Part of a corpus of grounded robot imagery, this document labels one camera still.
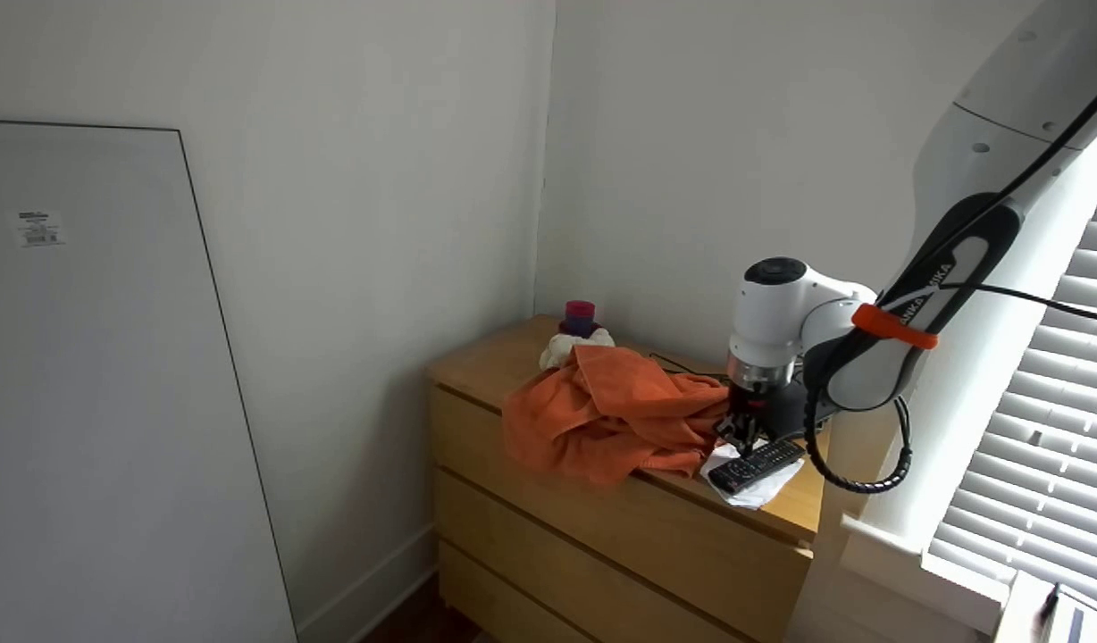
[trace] wooden dresser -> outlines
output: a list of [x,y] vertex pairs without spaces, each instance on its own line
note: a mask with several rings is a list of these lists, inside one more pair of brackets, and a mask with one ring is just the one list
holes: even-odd
[[817,524],[804,467],[764,511],[698,478],[613,490],[522,473],[501,402],[539,369],[553,322],[524,322],[432,365],[438,593],[494,639],[783,639]]

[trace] orange cloth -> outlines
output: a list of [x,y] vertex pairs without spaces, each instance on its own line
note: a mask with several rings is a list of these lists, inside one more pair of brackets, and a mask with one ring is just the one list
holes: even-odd
[[531,473],[559,473],[594,484],[630,473],[698,473],[730,412],[730,386],[664,373],[621,345],[576,352],[505,402],[505,445]]

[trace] dresser top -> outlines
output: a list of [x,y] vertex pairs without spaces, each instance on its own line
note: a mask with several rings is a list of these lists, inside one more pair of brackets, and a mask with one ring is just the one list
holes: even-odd
[[[539,350],[545,345],[550,333],[553,319],[531,319],[511,325],[482,343],[438,358],[430,375],[437,386],[458,396],[501,412],[501,402],[514,389],[522,389],[527,377],[539,375]],[[826,481],[810,463],[804,463],[799,476],[761,511],[725,507],[701,478],[656,476],[656,473],[639,473],[639,476],[652,478],[670,493],[682,493],[693,503],[751,521],[780,540],[810,544],[817,531]]]

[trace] window blind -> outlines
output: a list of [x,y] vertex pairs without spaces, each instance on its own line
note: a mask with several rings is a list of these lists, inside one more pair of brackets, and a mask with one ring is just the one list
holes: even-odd
[[[1097,309],[1097,209],[1053,300]],[[1097,599],[1097,322],[1042,315],[927,552]]]

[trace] white device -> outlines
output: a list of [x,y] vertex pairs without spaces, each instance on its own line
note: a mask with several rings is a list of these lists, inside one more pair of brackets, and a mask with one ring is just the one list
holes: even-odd
[[[1012,249],[1022,228],[1018,209],[1094,137],[1097,0],[1047,0],[976,72],[923,145],[917,249],[882,296],[790,257],[748,269],[733,309],[730,377],[743,400],[756,402],[748,402],[751,418],[739,424],[761,421],[769,436],[790,436],[790,421],[804,421],[810,456],[826,473],[810,439],[817,413],[901,400],[927,338]],[[826,476],[861,493],[891,490]]]

